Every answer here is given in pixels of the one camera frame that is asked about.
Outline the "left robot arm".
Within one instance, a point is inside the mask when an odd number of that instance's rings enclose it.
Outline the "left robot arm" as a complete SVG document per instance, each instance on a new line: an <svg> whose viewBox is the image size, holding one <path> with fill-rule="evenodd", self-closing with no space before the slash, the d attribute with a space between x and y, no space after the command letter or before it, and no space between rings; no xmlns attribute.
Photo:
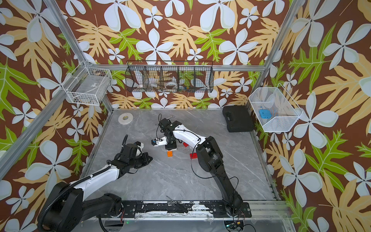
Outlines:
<svg viewBox="0 0 371 232"><path fill-rule="evenodd" d="M153 158L142 149L140 142L122 145L121 151L102 169L69 184L56 184L38 215L38 230L70 232L83 220L120 215L121 197L113 193L91 200L88 197L106 184L131 174L131 169L147 166Z"/></svg>

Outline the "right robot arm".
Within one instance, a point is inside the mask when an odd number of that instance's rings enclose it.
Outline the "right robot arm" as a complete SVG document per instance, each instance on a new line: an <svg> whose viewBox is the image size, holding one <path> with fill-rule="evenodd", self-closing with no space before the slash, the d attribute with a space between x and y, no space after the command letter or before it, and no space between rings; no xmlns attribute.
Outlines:
<svg viewBox="0 0 371 232"><path fill-rule="evenodd" d="M232 217L247 214L249 210L243 206L240 194L232 185L226 173L223 154L213 137L198 135L186 128L182 123L178 121L171 122L169 119L160 120L158 127L164 133L164 136L152 140L153 146L165 146L165 149L170 152L177 149L177 142L186 143L197 154L200 167L210 173L215 180L220 189L227 214Z"/></svg>

